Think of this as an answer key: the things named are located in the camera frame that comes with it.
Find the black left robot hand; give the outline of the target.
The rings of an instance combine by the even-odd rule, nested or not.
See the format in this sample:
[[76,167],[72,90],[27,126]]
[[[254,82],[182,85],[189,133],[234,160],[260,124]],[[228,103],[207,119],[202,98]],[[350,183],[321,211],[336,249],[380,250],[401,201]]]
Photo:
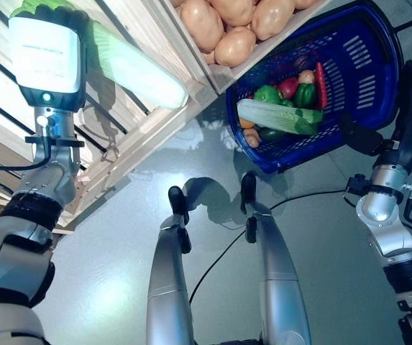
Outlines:
[[90,22],[69,1],[23,1],[11,13],[13,74],[30,106],[77,112],[84,105]]

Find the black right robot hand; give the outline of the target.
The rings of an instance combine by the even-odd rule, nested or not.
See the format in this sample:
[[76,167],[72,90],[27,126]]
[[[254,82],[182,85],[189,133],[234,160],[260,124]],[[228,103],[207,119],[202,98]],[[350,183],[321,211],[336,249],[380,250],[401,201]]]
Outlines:
[[342,115],[339,129],[347,146],[371,157],[375,165],[400,165],[412,172],[412,60],[405,63],[398,84],[398,109],[395,130],[390,139]]

